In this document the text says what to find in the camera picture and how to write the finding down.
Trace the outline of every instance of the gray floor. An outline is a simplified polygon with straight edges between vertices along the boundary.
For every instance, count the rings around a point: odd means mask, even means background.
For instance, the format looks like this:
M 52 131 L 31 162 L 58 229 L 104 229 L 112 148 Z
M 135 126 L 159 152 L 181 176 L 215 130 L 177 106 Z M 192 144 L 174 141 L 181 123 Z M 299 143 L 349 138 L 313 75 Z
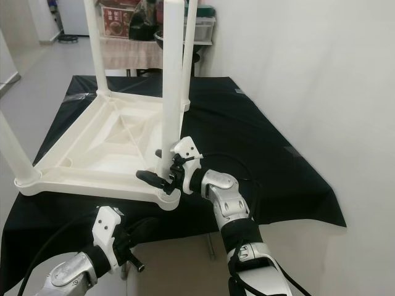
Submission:
M 31 160 L 48 132 L 73 75 L 94 75 L 89 39 L 81 38 L 77 44 L 54 44 L 0 100 L 1 110 Z M 17 190 L 2 156 L 0 172 L 2 232 Z M 216 261 L 210 261 L 203 236 L 140 245 L 136 252 L 147 266 L 143 274 L 137 275 L 131 270 L 127 281 L 108 274 L 89 294 L 227 295 L 225 250 L 218 234 L 214 235 L 214 245 Z M 72 255 L 59 255 L 38 266 L 25 295 L 34 295 L 43 285 L 45 275 Z M 16 295 L 18 288 L 19 285 L 6 296 Z

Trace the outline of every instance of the black table cover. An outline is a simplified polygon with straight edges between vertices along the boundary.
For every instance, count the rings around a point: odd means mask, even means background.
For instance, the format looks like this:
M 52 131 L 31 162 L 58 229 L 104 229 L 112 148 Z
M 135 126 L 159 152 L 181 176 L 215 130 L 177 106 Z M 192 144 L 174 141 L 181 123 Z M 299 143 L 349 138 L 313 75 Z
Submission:
M 109 88 L 124 93 L 162 95 L 159 76 L 108 77 Z M 35 163 L 60 138 L 96 97 L 94 76 L 74 76 L 66 97 L 41 146 Z M 191 136 L 203 152 L 224 152 L 243 159 L 259 186 L 256 220 L 260 224 L 315 219 L 346 226 L 331 187 L 266 119 L 230 78 L 192 78 L 191 107 L 185 113 L 181 136 Z M 202 166 L 248 178 L 240 165 L 222 157 L 205 158 Z M 240 191 L 251 204 L 252 184 L 240 181 Z M 2 234 L 0 295 L 18 283 L 45 241 L 68 221 L 98 205 L 118 207 L 132 223 L 153 216 L 160 229 L 149 241 L 217 231 L 212 204 L 198 195 L 183 195 L 174 211 L 154 203 L 42 192 L 19 194 Z M 78 251 L 91 243 L 93 221 L 81 222 L 56 240 L 41 258 Z

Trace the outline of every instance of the black tape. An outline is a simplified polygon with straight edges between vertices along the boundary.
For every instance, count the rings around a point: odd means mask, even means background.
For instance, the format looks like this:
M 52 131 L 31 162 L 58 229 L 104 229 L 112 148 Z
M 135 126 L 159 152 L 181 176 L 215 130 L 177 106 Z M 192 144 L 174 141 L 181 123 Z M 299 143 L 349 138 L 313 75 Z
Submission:
M 200 194 L 202 191 L 202 180 L 208 170 L 208 168 L 198 168 L 191 177 L 189 189 L 191 189 L 193 192 Z
M 237 261 L 235 264 L 235 271 L 237 273 L 244 271 L 244 270 L 251 270 L 256 268 L 262 268 L 266 266 L 273 266 L 273 262 L 267 257 L 255 258 L 249 261 Z M 231 273 L 231 263 L 228 262 L 228 269 Z
M 107 256 L 98 245 L 86 247 L 82 252 L 86 253 L 91 260 L 94 272 L 98 278 L 110 271 L 111 266 Z
M 238 219 L 225 224 L 221 229 L 221 235 L 227 253 L 236 248 L 240 240 L 243 240 L 246 244 L 263 242 L 258 224 L 249 218 Z

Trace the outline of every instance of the white plastic bracket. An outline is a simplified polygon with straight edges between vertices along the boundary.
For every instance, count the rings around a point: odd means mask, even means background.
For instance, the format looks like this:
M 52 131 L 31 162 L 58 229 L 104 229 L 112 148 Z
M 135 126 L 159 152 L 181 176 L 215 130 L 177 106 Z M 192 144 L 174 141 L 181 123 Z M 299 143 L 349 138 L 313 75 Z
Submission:
M 115 238 L 112 235 L 114 234 L 115 227 L 120 223 L 121 217 L 115 210 L 108 206 L 101 207 L 92 229 L 93 245 L 98 245 L 106 254 L 111 265 L 110 273 L 113 273 L 119 268 L 112 246 Z
M 193 173 L 202 166 L 200 165 L 199 158 L 202 156 L 198 148 L 196 148 L 195 143 L 191 137 L 182 138 L 172 149 L 175 154 L 180 154 L 183 158 L 196 157 L 194 160 L 190 160 L 183 164 L 185 171 L 185 177 L 183 181 L 183 192 L 186 194 L 192 194 L 192 190 L 189 189 L 189 183 L 191 181 Z

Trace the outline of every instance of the black bag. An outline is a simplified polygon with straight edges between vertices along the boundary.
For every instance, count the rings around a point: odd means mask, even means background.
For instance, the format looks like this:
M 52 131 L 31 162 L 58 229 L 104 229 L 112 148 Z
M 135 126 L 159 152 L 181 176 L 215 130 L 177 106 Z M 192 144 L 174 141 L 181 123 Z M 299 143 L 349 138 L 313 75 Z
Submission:
M 129 39 L 150 41 L 158 30 L 156 0 L 141 0 L 136 6 L 129 26 Z

